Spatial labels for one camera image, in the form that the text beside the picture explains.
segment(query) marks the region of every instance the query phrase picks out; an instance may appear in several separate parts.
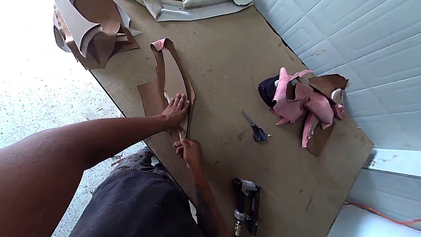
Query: scrap pile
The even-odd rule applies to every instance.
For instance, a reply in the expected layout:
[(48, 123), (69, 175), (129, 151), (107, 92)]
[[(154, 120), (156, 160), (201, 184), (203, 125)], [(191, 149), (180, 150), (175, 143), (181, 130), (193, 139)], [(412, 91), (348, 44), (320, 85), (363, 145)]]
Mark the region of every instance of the scrap pile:
[(117, 53), (139, 48), (129, 16), (112, 0), (56, 0), (54, 35), (57, 45), (72, 52), (85, 69), (105, 68)]
[(348, 80), (338, 74), (310, 78), (309, 85), (299, 80), (312, 72), (291, 76), (283, 67), (279, 75), (261, 82), (258, 91), (269, 111), (280, 119), (276, 125), (294, 123), (307, 113), (301, 145), (319, 156), (335, 126), (333, 117), (345, 118), (343, 96)]

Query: cut leather piece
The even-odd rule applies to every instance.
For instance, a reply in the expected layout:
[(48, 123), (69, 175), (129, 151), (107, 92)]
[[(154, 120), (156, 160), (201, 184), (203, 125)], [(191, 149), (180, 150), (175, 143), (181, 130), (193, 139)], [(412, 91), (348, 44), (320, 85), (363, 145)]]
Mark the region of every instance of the cut leather piece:
[(293, 95), (294, 96), (288, 98), (288, 85), (289, 85), (289, 83), (287, 84), (286, 98), (289, 101), (305, 100), (313, 92), (313, 89), (311, 87), (306, 86), (301, 82), (297, 82), (297, 84), (293, 87)]
[(288, 119), (286, 119), (286, 118), (282, 117), (281, 115), (277, 114), (277, 113), (273, 110), (273, 108), (269, 108), (269, 111), (270, 111), (272, 114), (274, 114), (275, 116), (277, 116), (277, 117), (278, 117), (278, 119), (280, 119), (280, 120), (279, 120), (279, 122), (275, 123), (275, 125), (282, 125), (282, 124), (284, 124), (284, 123), (289, 122), (289, 120), (288, 120)]
[(53, 22), (61, 35), (61, 40), (56, 37), (56, 42), (59, 46), (61, 42), (64, 42), (85, 69), (105, 68), (112, 55), (139, 48), (139, 44), (124, 26), (117, 5), (112, 0), (76, 0), (74, 4), (74, 8), (81, 12), (83, 18), (88, 17), (90, 20), (98, 21), (101, 31), (87, 33), (89, 37), (91, 34), (94, 36), (91, 40), (82, 41), (82, 50), (84, 51), (86, 48), (86, 54), (82, 55), (71, 31), (61, 16), (60, 10), (55, 6), (55, 20)]
[(335, 122), (326, 129), (322, 129), (320, 125), (317, 125), (314, 129), (314, 134), (309, 138), (307, 150), (315, 156), (320, 156), (323, 152), (323, 148), (329, 140), (330, 135), (332, 134), (334, 127)]
[(316, 118), (326, 124), (328, 127), (333, 121), (333, 110), (330, 106), (329, 100), (318, 92), (312, 92), (310, 101), (305, 103), (304, 106), (313, 113)]
[[(183, 76), (178, 68), (178, 65), (167, 48), (162, 48), (162, 54), (165, 64), (165, 87), (164, 91), (168, 95), (167, 100), (175, 98), (177, 93), (186, 94), (186, 85), (184, 84)], [(186, 138), (187, 118), (181, 122), (183, 132), (180, 133), (181, 138)]]
[(303, 148), (308, 146), (309, 139), (314, 134), (316, 126), (319, 124), (319, 120), (313, 113), (307, 113), (306, 119), (304, 120), (303, 137), (301, 140), (301, 146)]
[(82, 41), (91, 41), (96, 34), (87, 34), (88, 31), (98, 33), (99, 31), (94, 28), (101, 27), (99, 23), (94, 23), (87, 20), (69, 0), (56, 0), (56, 6), (60, 10), (61, 17), (67, 28), (72, 33), (73, 40), (82, 55), (86, 51), (81, 50)]
[(138, 30), (134, 30), (134, 29), (130, 28), (130, 17), (129, 17), (129, 15), (127, 15), (127, 13), (119, 5), (117, 5), (117, 8), (118, 8), (118, 12), (120, 13), (121, 19), (123, 21), (124, 27), (126, 27), (130, 31), (132, 36), (135, 37), (135, 36), (138, 36), (138, 35), (142, 34), (143, 33), (142, 31), (138, 31)]
[(145, 6), (154, 19), (162, 21), (192, 21), (231, 14), (253, 5), (237, 5), (226, 0), (135, 0)]
[(331, 99), (331, 94), (337, 89), (344, 90), (348, 79), (339, 74), (316, 76), (309, 79), (309, 84), (314, 89), (320, 91), (324, 96)]
[[(177, 54), (177, 51), (174, 47), (174, 44), (171, 40), (164, 38), (158, 40), (156, 42), (151, 43), (151, 50), (154, 54), (155, 60), (157, 62), (157, 66), (155, 68), (155, 72), (157, 77), (153, 79), (151, 82), (137, 86), (138, 91), (142, 98), (142, 104), (145, 111), (145, 116), (150, 115), (157, 115), (161, 114), (165, 108), (168, 106), (168, 101), (164, 96), (165, 84), (166, 84), (166, 68), (165, 67), (172, 67), (171, 71), (174, 72), (174, 64), (168, 64), (170, 62), (167, 60), (168, 57), (165, 57), (164, 54), (166, 53), (165, 50), (171, 53), (172, 58), (174, 59), (176, 66), (178, 67), (179, 73), (182, 76), (182, 83), (179, 83), (177, 86), (183, 85), (185, 88), (185, 94), (187, 99), (190, 101), (190, 107), (187, 117), (187, 128), (185, 131), (185, 138), (189, 138), (189, 126), (192, 120), (193, 114), (193, 107), (195, 104), (195, 92), (193, 90), (192, 84), (190, 83), (189, 77), (181, 63), (180, 57)], [(180, 134), (177, 131), (169, 130), (171, 142), (174, 146), (176, 141), (180, 140)]]
[[(306, 70), (301, 73), (296, 73), (296, 75), (304, 75), (309, 72), (311, 71)], [(287, 70), (282, 67), (279, 72), (279, 82), (273, 98), (273, 100), (276, 101), (273, 110), (276, 114), (288, 119), (291, 123), (294, 123), (303, 114), (303, 105), (307, 102), (310, 92), (312, 91), (310, 87), (299, 82), (296, 85), (296, 96), (298, 95), (298, 99), (294, 101), (288, 100), (286, 97), (287, 85), (288, 82), (293, 79), (294, 77), (288, 75)]]
[(339, 74), (317, 76), (309, 79), (311, 87), (330, 99), (334, 115), (339, 120), (345, 118), (343, 94), (347, 83), (348, 79), (345, 79)]
[(343, 89), (336, 89), (330, 95), (333, 103), (331, 106), (333, 108), (333, 112), (335, 117), (339, 120), (343, 120), (345, 118), (345, 108), (344, 108), (344, 90)]
[(334, 104), (333, 105), (333, 113), (335, 117), (339, 120), (345, 119), (345, 108), (343, 105)]
[(334, 127), (335, 122), (332, 122), (329, 127), (323, 129), (316, 116), (309, 112), (304, 121), (301, 146), (303, 148), (307, 148), (307, 150), (309, 150), (315, 156), (320, 156), (322, 154), (323, 148), (329, 140), (330, 135), (332, 134)]

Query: worktable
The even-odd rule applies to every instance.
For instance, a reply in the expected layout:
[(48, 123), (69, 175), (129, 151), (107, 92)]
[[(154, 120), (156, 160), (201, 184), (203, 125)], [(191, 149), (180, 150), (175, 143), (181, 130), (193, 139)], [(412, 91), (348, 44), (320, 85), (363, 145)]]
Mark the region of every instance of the worktable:
[[(304, 117), (275, 126), (278, 119), (260, 98), (258, 84), (279, 74), (280, 67), (290, 74), (307, 67), (259, 12), (250, 7), (197, 21), (156, 22), (134, 1), (117, 3), (131, 17), (131, 27), (143, 31), (136, 37), (141, 48), (116, 54), (105, 69), (91, 72), (124, 115), (144, 116), (136, 86), (156, 76), (149, 44), (171, 39), (196, 93), (190, 137), (202, 145), (205, 175), (229, 230), (234, 232), (237, 202), (232, 179), (243, 178), (263, 188), (258, 236), (326, 236), (373, 143), (346, 116), (336, 121), (316, 157), (301, 147)], [(271, 135), (266, 141), (253, 140), (241, 110)], [(146, 143), (192, 199), (190, 172), (168, 133)], [(245, 225), (242, 236), (249, 236)]]

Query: cord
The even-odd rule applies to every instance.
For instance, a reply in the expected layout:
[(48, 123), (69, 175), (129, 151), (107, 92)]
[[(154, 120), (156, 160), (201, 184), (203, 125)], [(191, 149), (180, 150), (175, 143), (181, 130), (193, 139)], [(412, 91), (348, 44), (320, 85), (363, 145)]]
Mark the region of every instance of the cord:
[(389, 218), (389, 217), (381, 214), (380, 212), (374, 210), (373, 208), (367, 207), (366, 205), (363, 205), (363, 204), (348, 202), (348, 203), (344, 203), (344, 205), (354, 205), (356, 207), (362, 207), (362, 208), (368, 209), (368, 210), (376, 213), (377, 215), (388, 219), (389, 221), (393, 221), (393, 222), (398, 223), (398, 224), (401, 224), (401, 225), (406, 225), (407, 226), (407, 225), (411, 225), (411, 224), (414, 224), (416, 222), (420, 222), (421, 221), (421, 218), (415, 219), (415, 220), (411, 220), (411, 221), (396, 221), (394, 219), (391, 219), (391, 218)]

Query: concrete floor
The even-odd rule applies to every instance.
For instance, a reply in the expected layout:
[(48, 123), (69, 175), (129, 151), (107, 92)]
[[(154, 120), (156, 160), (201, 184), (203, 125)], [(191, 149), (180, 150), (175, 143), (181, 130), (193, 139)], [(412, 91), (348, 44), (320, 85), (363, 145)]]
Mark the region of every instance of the concrete floor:
[[(62, 51), (53, 36), (53, 1), (4, 2), (0, 78), (0, 148), (33, 133), (90, 119), (119, 117), (120, 111), (95, 78)], [(136, 152), (144, 143), (126, 150)], [(115, 162), (108, 159), (85, 171), (76, 194), (53, 236), (66, 237)]]

